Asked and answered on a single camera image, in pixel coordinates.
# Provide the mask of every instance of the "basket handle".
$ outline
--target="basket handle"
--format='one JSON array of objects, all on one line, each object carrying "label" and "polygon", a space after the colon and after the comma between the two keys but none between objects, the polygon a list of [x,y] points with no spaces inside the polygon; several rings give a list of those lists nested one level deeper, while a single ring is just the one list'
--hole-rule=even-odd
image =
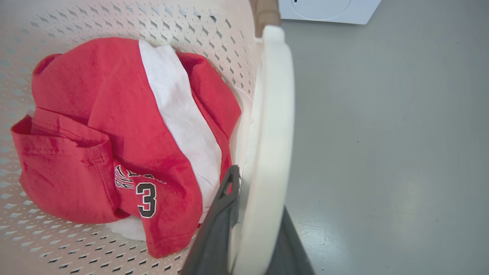
[{"label": "basket handle", "polygon": [[261,37],[266,25],[280,26],[278,0],[249,0],[255,20],[255,36]]}]

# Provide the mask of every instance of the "seam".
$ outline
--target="seam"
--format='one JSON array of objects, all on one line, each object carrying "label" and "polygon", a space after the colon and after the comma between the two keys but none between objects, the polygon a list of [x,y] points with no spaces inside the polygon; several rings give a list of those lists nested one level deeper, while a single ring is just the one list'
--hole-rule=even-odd
[{"label": "seam", "polygon": [[21,150],[24,150],[24,151],[50,151],[50,152],[66,152],[66,150],[64,149],[58,149],[58,150],[55,150],[55,149],[51,149],[51,148],[36,148],[36,147],[24,147],[24,148],[21,148]]},{"label": "seam", "polygon": [[[192,231],[192,232],[189,232],[189,233],[184,233],[184,234],[178,234],[178,235],[171,235],[171,236],[166,236],[166,237],[163,237],[161,238],[160,240],[166,240],[166,239],[169,239],[169,238],[174,238],[174,237],[181,237],[181,236],[187,236],[187,235],[191,235],[193,234],[195,231]],[[149,242],[150,244],[158,244],[160,243],[160,241],[154,241],[154,242]]]},{"label": "seam", "polygon": [[[90,150],[90,153],[92,154],[92,157],[93,157],[93,158],[95,158],[95,156],[94,156],[94,154],[93,154],[93,152],[92,152],[91,148],[89,148],[89,150]],[[102,172],[100,171],[100,167],[98,166],[98,163],[99,163],[99,162],[96,162],[95,164],[96,164],[96,166],[97,166],[97,171],[98,171],[98,174],[99,174],[99,176],[100,176],[100,180],[102,180],[102,183],[104,184],[104,190],[105,190],[105,195],[106,195],[106,197],[107,197],[107,200],[108,200],[108,201],[111,203],[111,206],[112,206],[112,207],[114,207],[114,208],[119,208],[119,206],[116,206],[116,205],[114,204],[114,202],[111,200],[111,197],[109,196],[109,191],[107,190],[107,184],[106,184],[106,182],[105,182],[104,178],[102,177]]]},{"label": "seam", "polygon": [[37,119],[33,119],[33,123],[35,123],[36,126],[38,126],[39,128],[43,128],[45,130],[52,131],[52,132],[56,132],[56,128],[58,128],[60,131],[59,132],[56,132],[56,133],[57,134],[60,134],[60,135],[63,135],[65,138],[70,138],[70,136],[68,134],[66,134],[66,133],[69,133],[72,136],[77,137],[77,138],[79,138],[81,140],[90,141],[90,140],[88,140],[88,139],[86,139],[84,137],[81,137],[81,136],[79,136],[79,135],[77,135],[77,134],[75,134],[75,133],[73,133],[73,132],[71,132],[71,131],[63,128],[63,127],[61,127],[61,126],[55,127],[55,126],[53,126],[53,125],[51,125],[49,123],[46,123],[46,122],[43,122],[43,121],[40,121],[40,120],[37,120]]}]

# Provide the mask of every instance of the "perforated basket wall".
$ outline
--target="perforated basket wall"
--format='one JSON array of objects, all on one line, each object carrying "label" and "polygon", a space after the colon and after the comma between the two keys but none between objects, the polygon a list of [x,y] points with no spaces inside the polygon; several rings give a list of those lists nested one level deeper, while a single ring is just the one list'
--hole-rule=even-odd
[{"label": "perforated basket wall", "polygon": [[1,273],[178,274],[188,248],[155,259],[144,242],[104,225],[74,224],[39,210],[19,184],[21,167],[9,129],[35,108],[30,82],[38,61],[109,36],[171,44],[207,57],[246,113],[258,63],[247,1],[234,8],[223,1],[38,2],[5,2],[0,14]]}]

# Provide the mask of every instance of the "diamond-shaped hole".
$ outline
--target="diamond-shaped hole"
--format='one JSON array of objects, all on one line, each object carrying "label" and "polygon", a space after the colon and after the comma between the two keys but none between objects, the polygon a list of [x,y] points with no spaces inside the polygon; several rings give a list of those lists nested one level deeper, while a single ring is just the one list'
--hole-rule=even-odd
[{"label": "diamond-shaped hole", "polygon": [[90,7],[90,10],[98,15],[98,11],[92,7]]},{"label": "diamond-shaped hole", "polygon": [[69,264],[70,263],[64,264],[64,265],[60,266],[58,269],[67,268],[69,266]]},{"label": "diamond-shaped hole", "polygon": [[78,268],[78,269],[74,269],[70,272],[70,274],[75,274],[75,273],[78,273],[80,272],[81,268]]},{"label": "diamond-shaped hole", "polygon": [[116,5],[113,4],[112,8],[122,14],[121,9],[119,7],[117,7]]},{"label": "diamond-shaped hole", "polygon": [[172,10],[171,10],[171,9],[169,9],[169,8],[168,8],[166,5],[165,5],[165,11],[166,11],[166,12],[167,12],[169,15],[173,16],[173,12],[172,12]]},{"label": "diamond-shaped hole", "polygon": [[6,209],[12,209],[14,206],[16,206],[16,205],[13,205],[13,204],[5,204],[3,207],[6,208]]},{"label": "diamond-shaped hole", "polygon": [[36,247],[36,248],[32,248],[31,250],[29,250],[29,252],[37,252],[39,251],[39,249],[41,249],[42,247]]},{"label": "diamond-shaped hole", "polygon": [[56,259],[52,259],[52,260],[50,260],[50,261],[49,261],[49,262],[47,262],[47,263],[48,263],[48,264],[52,264],[52,263],[57,262],[59,259],[61,259],[61,257],[56,258]]},{"label": "diamond-shaped hole", "polygon": [[71,15],[74,15],[74,16],[78,17],[78,16],[76,15],[76,13],[75,13],[75,12],[72,12],[72,11],[70,11],[69,9],[67,9],[67,10],[68,10],[68,12],[69,12]]},{"label": "diamond-shaped hole", "polygon": [[26,243],[22,243],[20,245],[20,247],[26,247],[26,246],[29,246],[30,244],[32,244],[33,242],[26,242]]},{"label": "diamond-shaped hole", "polygon": [[105,12],[107,12],[107,13],[111,13],[111,12],[109,11],[109,9],[108,9],[108,8],[106,8],[106,7],[102,6],[102,5],[100,5],[100,6],[102,7],[102,10],[103,10],[103,11],[105,11]]},{"label": "diamond-shaped hole", "polygon": [[183,15],[183,16],[185,16],[185,17],[187,17],[187,13],[186,13],[184,10],[182,10],[182,8],[181,8],[180,6],[178,7],[178,12],[179,12],[181,15]]}]

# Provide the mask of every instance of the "white cloth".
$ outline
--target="white cloth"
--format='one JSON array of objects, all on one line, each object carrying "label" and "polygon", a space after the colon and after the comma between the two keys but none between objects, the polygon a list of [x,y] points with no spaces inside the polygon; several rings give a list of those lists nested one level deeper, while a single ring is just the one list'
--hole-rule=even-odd
[{"label": "white cloth", "polygon": [[[189,160],[199,184],[204,212],[199,223],[203,223],[219,186],[221,148],[192,97],[187,72],[173,48],[153,48],[148,42],[139,41],[139,51],[159,113],[179,149]],[[138,217],[131,216],[106,225],[125,238],[146,240]]]}]

